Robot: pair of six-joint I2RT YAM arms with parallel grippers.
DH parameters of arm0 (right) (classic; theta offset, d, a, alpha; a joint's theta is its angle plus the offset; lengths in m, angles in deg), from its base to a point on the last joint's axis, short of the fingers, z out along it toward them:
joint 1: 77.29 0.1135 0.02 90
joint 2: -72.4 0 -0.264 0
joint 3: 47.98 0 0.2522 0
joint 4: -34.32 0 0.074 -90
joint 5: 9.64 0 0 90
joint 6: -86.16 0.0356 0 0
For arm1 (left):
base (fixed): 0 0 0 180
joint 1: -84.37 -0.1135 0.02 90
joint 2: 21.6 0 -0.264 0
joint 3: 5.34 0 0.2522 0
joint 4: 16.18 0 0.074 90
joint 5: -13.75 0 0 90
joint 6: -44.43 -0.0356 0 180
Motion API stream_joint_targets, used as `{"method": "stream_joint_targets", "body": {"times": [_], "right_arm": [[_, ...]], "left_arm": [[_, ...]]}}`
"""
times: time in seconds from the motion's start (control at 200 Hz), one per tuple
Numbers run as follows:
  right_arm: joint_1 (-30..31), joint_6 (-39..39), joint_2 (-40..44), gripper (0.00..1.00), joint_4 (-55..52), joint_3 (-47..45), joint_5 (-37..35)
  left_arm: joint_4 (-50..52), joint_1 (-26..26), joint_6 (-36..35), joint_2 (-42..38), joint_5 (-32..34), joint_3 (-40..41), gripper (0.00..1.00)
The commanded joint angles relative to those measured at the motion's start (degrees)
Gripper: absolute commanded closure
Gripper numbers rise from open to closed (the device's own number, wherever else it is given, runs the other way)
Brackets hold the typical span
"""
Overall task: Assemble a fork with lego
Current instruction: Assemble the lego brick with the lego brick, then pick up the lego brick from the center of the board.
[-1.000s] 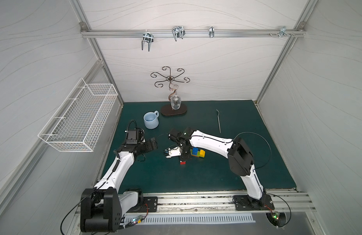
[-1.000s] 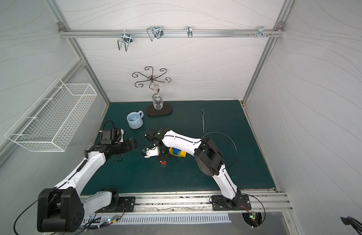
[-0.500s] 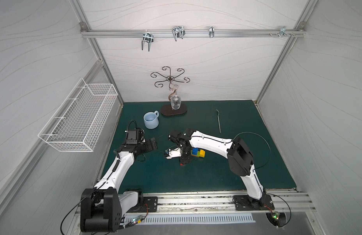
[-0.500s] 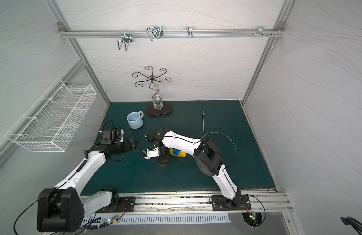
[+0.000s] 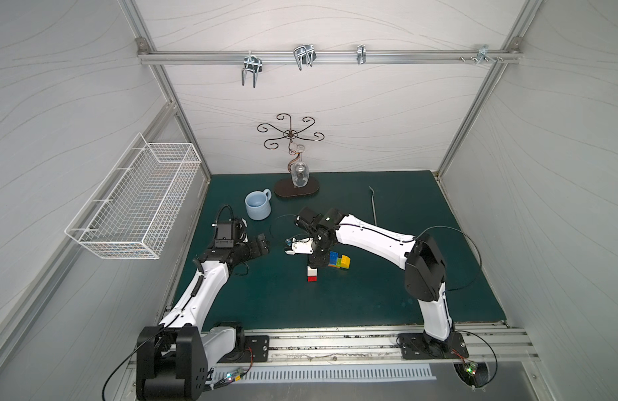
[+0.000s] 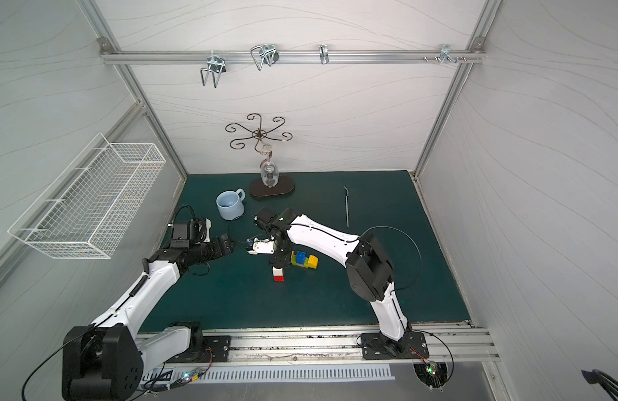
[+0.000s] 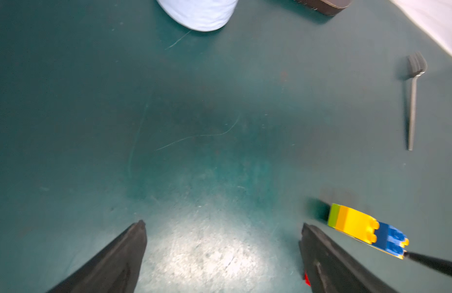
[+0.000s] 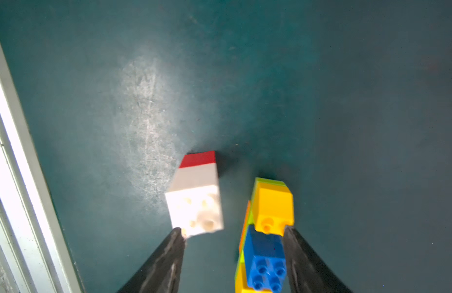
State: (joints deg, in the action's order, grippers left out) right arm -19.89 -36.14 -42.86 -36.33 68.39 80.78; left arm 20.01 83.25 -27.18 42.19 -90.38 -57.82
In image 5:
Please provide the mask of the blue lego brick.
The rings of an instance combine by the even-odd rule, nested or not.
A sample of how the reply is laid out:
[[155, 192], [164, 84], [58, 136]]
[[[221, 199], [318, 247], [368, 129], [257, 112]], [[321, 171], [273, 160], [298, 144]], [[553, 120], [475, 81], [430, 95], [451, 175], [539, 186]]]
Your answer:
[[339, 254], [337, 252], [330, 252], [328, 265], [331, 267], [339, 267]]

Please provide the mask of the yellow lego brick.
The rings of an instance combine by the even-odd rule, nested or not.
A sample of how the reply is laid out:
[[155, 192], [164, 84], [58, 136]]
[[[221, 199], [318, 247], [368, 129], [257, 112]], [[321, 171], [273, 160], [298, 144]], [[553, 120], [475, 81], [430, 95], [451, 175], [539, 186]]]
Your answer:
[[351, 259], [345, 255], [342, 255], [338, 261], [338, 265], [341, 269], [350, 268]]

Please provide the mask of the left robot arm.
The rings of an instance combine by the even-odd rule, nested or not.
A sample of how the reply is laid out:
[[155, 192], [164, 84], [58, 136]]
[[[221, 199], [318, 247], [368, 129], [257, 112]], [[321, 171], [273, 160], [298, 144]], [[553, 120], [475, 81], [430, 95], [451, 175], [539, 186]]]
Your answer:
[[215, 365], [225, 356], [256, 355], [245, 342], [241, 326], [223, 323], [204, 331], [204, 323], [222, 287], [235, 268], [270, 252], [264, 234], [249, 237], [245, 219], [231, 214], [213, 223], [209, 246], [193, 262], [196, 272], [170, 312], [155, 326], [140, 332], [130, 357], [136, 360], [135, 397], [138, 400], [197, 400], [203, 393], [225, 388], [245, 378], [238, 367], [210, 383]]

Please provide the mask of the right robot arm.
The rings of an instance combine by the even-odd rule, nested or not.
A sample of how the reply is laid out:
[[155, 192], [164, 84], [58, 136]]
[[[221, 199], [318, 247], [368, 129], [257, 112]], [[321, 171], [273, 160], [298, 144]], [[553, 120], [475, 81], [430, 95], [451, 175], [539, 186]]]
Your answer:
[[400, 234], [337, 209], [322, 215], [308, 207], [299, 212], [295, 225], [304, 230], [308, 238], [286, 240], [285, 252], [306, 255], [311, 273], [329, 264], [332, 247], [337, 244], [360, 248], [404, 270], [404, 287], [419, 302], [424, 329], [421, 333], [404, 333], [397, 337], [403, 359], [469, 360], [466, 342], [462, 333], [455, 329], [449, 312], [447, 263], [427, 231], [417, 236]]

